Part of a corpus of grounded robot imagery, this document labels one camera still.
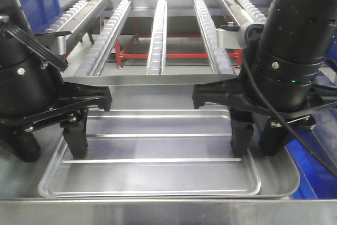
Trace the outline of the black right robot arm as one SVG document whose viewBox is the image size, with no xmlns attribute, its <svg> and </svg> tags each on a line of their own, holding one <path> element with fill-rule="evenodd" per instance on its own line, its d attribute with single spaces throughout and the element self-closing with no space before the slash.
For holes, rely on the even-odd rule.
<svg viewBox="0 0 337 225">
<path fill-rule="evenodd" d="M 262 33 L 247 41 L 239 76 L 194 87 L 195 108 L 229 108 L 235 157 L 246 154 L 254 113 L 268 118 L 259 147 L 273 156 L 290 142 L 288 126 L 312 130 L 312 114 L 336 106 L 336 89 L 314 83 L 335 31 L 336 0 L 273 0 Z"/>
</svg>

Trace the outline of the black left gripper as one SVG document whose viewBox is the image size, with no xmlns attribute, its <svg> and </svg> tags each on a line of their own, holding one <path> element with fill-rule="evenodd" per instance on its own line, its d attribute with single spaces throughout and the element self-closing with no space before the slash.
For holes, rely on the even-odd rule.
<svg viewBox="0 0 337 225">
<path fill-rule="evenodd" d="M 88 109 L 109 111 L 112 95 L 107 86 L 65 82 L 49 101 L 36 93 L 1 99 L 1 147 L 24 162 L 35 162 L 41 148 L 32 131 L 61 123 L 63 137 L 75 159 L 85 158 L 88 151 L 86 123 Z"/>
</svg>

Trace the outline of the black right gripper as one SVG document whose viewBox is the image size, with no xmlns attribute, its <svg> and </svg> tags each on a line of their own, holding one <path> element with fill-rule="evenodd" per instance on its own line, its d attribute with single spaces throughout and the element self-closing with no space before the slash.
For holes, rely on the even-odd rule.
<svg viewBox="0 0 337 225">
<path fill-rule="evenodd" d="M 254 133 L 253 113 L 276 118 L 266 106 L 260 106 L 250 100 L 243 91 L 242 82 L 238 78 L 208 84 L 198 84 L 193 89 L 193 106 L 199 109 L 207 102 L 225 105 L 229 108 L 231 119 L 231 148 L 235 157 L 247 153 Z M 268 119 L 261 137 L 259 148 L 264 156 L 276 155 L 287 143 L 288 130 Z"/>
</svg>

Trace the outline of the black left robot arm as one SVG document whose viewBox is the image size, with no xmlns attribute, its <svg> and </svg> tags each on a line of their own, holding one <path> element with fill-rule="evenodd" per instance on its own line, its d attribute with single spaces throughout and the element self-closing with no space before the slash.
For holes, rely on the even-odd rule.
<svg viewBox="0 0 337 225">
<path fill-rule="evenodd" d="M 54 124 L 73 157 L 84 158 L 89 108 L 111 108 L 107 86 L 64 82 L 67 66 L 36 40 L 19 1 L 1 0 L 1 146 L 22 161 L 39 159 L 33 133 Z"/>
</svg>

